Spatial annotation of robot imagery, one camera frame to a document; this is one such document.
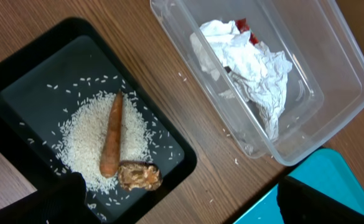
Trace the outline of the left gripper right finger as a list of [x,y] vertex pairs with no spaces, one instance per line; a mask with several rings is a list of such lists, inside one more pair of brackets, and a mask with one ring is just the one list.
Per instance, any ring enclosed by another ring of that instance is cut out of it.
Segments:
[[286,176],[277,203],[285,224],[364,224],[364,215],[303,182]]

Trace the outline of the red silver snack wrapper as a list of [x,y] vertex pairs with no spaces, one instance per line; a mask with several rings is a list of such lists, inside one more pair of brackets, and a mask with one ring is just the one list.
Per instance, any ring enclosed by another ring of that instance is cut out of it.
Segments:
[[249,41],[253,45],[256,45],[256,44],[259,43],[259,40],[256,38],[255,34],[253,33],[250,26],[248,25],[246,18],[235,20],[235,24],[236,24],[236,26],[237,26],[237,28],[238,28],[238,30],[240,31],[241,34],[244,33],[244,32],[250,32]]

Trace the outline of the brown walnut cookie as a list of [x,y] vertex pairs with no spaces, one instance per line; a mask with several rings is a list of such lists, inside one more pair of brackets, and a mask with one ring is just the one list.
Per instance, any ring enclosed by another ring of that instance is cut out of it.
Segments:
[[162,174],[157,165],[143,161],[122,161],[118,167],[122,189],[155,191],[162,185]]

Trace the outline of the orange carrot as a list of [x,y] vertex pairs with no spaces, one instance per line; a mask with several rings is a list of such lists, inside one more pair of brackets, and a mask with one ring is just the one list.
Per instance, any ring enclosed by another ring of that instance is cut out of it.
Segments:
[[120,163],[123,93],[117,92],[110,109],[106,139],[100,159],[100,173],[104,178],[115,176]]

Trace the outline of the white napkin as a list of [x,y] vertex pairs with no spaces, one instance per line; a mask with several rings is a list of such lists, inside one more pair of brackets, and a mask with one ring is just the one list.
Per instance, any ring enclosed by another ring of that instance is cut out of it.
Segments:
[[240,33],[235,21],[212,20],[200,26],[223,68],[245,102],[259,109],[268,138],[279,136],[279,117],[285,110],[288,73],[292,63],[284,51],[272,52],[262,41],[253,45],[250,32]]

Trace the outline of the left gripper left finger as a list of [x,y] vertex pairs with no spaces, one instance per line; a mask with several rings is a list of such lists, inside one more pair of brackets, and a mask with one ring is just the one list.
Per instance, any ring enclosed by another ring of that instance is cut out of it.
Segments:
[[0,224],[99,223],[85,199],[85,181],[81,174],[72,173],[49,188],[0,209]]

